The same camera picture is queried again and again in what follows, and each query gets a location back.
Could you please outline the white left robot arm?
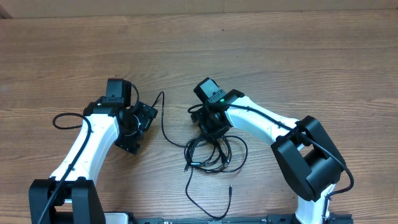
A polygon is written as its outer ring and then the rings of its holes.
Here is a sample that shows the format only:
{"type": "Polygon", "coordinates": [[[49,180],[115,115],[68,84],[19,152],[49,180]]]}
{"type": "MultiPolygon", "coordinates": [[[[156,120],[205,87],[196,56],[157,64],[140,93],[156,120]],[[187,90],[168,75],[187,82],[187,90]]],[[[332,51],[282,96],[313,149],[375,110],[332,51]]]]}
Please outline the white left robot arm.
{"type": "Polygon", "coordinates": [[[96,182],[112,145],[136,154],[157,110],[141,101],[102,96],[80,115],[83,123],[69,153],[48,179],[29,188],[32,223],[133,223],[129,212],[105,212],[96,182]]]}

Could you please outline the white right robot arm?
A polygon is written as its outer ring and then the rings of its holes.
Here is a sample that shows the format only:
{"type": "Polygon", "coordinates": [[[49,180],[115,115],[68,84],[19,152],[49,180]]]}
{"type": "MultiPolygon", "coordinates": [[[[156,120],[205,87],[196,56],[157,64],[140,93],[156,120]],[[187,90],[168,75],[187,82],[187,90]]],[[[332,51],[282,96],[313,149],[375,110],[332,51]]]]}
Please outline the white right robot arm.
{"type": "Polygon", "coordinates": [[[253,102],[238,90],[194,90],[202,104],[193,112],[206,137],[229,128],[245,130],[271,146],[289,187],[298,196],[296,223],[331,223],[328,211],[346,163],[319,120],[286,118],[253,102]]]}

